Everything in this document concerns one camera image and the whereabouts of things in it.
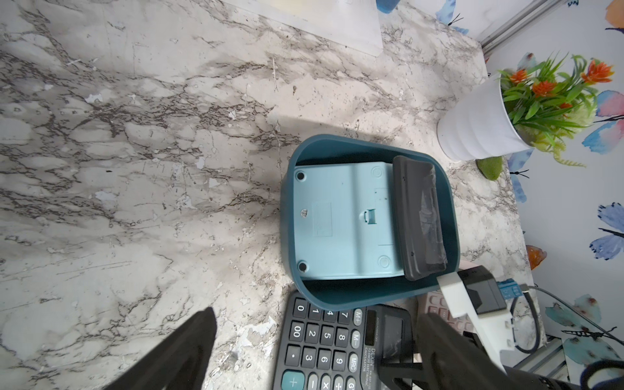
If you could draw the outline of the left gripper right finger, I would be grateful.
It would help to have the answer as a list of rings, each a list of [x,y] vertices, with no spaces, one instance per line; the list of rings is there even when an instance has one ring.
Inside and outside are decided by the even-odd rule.
[[[439,315],[417,321],[417,345],[430,389],[508,389],[510,379]]]

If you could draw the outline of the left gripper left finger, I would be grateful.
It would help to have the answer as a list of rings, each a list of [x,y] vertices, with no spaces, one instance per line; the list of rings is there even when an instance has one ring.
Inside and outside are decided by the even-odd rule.
[[[107,385],[108,389],[200,389],[217,333],[214,310],[207,307]]]

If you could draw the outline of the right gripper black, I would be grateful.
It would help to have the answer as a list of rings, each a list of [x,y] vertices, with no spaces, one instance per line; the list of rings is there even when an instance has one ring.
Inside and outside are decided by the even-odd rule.
[[[379,366],[379,377],[391,389],[410,389],[416,385],[422,389],[430,389],[423,372],[423,360],[420,362],[382,362]]]

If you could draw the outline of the pink calculator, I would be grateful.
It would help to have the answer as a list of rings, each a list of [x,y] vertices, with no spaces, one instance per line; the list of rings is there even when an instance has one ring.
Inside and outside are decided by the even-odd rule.
[[[439,315],[448,325],[455,331],[463,335],[464,333],[475,333],[475,327],[467,315],[461,317],[453,317],[448,302],[446,302],[443,293],[440,290],[427,292],[417,298],[418,314],[436,314]]]

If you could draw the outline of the black calculator front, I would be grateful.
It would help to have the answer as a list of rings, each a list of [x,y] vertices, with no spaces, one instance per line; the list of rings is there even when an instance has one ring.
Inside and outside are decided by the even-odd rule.
[[[383,362],[409,363],[414,354],[407,310],[374,305],[322,310],[299,292],[287,300],[274,389],[385,389]]]

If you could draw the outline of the teal plastic storage box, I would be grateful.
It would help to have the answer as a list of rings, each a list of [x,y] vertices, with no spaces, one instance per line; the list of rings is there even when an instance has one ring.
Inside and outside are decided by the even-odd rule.
[[[459,267],[449,179],[430,155],[334,135],[295,149],[281,185],[284,267],[303,296],[348,310],[432,291]]]

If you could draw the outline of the light blue calculator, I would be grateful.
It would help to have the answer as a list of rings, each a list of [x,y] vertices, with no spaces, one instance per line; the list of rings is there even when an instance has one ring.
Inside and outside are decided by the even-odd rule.
[[[403,276],[393,232],[393,166],[311,165],[294,172],[294,248],[304,280]]]

